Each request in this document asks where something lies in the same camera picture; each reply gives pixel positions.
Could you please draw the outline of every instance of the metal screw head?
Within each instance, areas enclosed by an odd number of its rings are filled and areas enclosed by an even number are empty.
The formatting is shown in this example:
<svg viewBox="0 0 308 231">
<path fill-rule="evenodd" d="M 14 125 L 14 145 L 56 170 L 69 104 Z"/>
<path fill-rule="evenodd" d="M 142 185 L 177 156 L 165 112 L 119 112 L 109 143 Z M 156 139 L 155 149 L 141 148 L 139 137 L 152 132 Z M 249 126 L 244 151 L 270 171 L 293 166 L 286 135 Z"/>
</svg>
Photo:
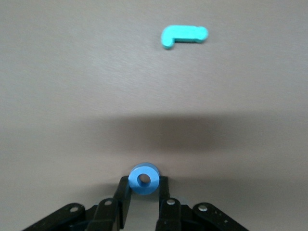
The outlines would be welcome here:
<svg viewBox="0 0 308 231">
<path fill-rule="evenodd" d="M 72 207 L 70 210 L 69 210 L 71 213 L 75 213 L 78 211 L 78 207 Z"/>
<path fill-rule="evenodd" d="M 175 204 L 175 201 L 172 200 L 172 199 L 169 199 L 169 200 L 167 200 L 167 204 L 168 204 L 168 205 L 174 205 L 174 204 Z"/>
<path fill-rule="evenodd" d="M 112 201 L 105 201 L 104 205 L 111 205 L 112 204 Z"/>
<path fill-rule="evenodd" d="M 201 211 L 201 212 L 206 212 L 207 211 L 207 207 L 205 205 L 199 205 L 198 206 L 198 209 Z"/>
</svg>

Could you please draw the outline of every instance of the blue ring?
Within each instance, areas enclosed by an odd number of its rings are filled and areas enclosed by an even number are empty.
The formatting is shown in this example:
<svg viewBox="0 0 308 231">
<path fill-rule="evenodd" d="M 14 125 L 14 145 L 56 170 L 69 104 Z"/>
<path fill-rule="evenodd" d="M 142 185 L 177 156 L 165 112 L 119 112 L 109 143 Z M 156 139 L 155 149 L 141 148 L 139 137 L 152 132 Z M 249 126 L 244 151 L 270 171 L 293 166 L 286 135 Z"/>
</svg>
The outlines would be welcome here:
<svg viewBox="0 0 308 231">
<path fill-rule="evenodd" d="M 144 183 L 139 179 L 141 174 L 148 175 L 149 183 Z M 151 163 L 142 163 L 136 165 L 128 176 L 128 183 L 131 189 L 140 195 L 148 195 L 153 193 L 159 186 L 158 168 Z"/>
</svg>

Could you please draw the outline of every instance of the teal plastic piece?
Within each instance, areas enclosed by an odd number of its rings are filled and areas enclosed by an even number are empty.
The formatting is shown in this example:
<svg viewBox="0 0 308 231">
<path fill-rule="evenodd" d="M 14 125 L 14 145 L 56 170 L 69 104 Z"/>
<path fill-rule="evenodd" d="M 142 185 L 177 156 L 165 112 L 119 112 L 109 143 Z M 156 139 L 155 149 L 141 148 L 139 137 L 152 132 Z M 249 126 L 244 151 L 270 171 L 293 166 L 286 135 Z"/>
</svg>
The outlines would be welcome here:
<svg viewBox="0 0 308 231">
<path fill-rule="evenodd" d="M 161 36 L 165 49 L 169 50 L 175 42 L 202 43 L 208 37 L 208 30 L 203 26 L 171 25 L 167 26 Z"/>
</svg>

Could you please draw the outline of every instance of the screw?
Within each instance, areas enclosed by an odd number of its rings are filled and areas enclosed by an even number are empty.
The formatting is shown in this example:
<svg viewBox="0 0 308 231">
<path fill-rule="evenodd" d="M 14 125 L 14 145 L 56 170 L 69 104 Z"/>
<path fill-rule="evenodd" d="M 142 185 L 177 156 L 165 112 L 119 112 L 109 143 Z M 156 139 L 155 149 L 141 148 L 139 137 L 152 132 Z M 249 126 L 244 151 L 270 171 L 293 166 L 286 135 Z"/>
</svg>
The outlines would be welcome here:
<svg viewBox="0 0 308 231">
<path fill-rule="evenodd" d="M 207 207 L 205 205 L 199 205 L 198 206 L 198 209 L 201 211 L 201 212 L 206 212 L 207 211 Z"/>
<path fill-rule="evenodd" d="M 104 205 L 111 205 L 112 201 L 105 201 Z"/>
<path fill-rule="evenodd" d="M 174 205 L 174 204 L 175 204 L 175 201 L 172 200 L 172 199 L 169 199 L 169 200 L 167 200 L 167 204 L 168 204 L 168 205 Z"/>
<path fill-rule="evenodd" d="M 78 207 L 72 207 L 70 210 L 69 210 L 71 213 L 75 213 L 78 211 Z"/>
</svg>

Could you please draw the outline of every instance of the black plastic linkage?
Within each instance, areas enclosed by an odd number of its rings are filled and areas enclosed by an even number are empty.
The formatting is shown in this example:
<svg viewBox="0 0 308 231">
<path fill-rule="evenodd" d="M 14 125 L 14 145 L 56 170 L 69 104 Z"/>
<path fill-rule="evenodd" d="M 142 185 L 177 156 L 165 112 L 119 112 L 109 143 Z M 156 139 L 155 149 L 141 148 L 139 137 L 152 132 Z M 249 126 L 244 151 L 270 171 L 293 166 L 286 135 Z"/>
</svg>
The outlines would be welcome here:
<svg viewBox="0 0 308 231">
<path fill-rule="evenodd" d="M 156 231 L 248 231 L 242 225 L 209 203 L 189 208 L 170 198 L 168 178 L 160 178 L 159 220 Z"/>
<path fill-rule="evenodd" d="M 69 224 L 82 221 L 84 217 L 84 206 L 72 203 L 58 209 L 23 231 L 65 231 Z"/>
<path fill-rule="evenodd" d="M 131 199 L 128 176 L 121 178 L 113 198 L 85 210 L 68 204 L 23 231 L 119 231 L 123 229 Z M 156 231 L 248 231 L 209 203 L 192 209 L 170 197 L 168 177 L 159 183 L 159 219 Z"/>
</svg>

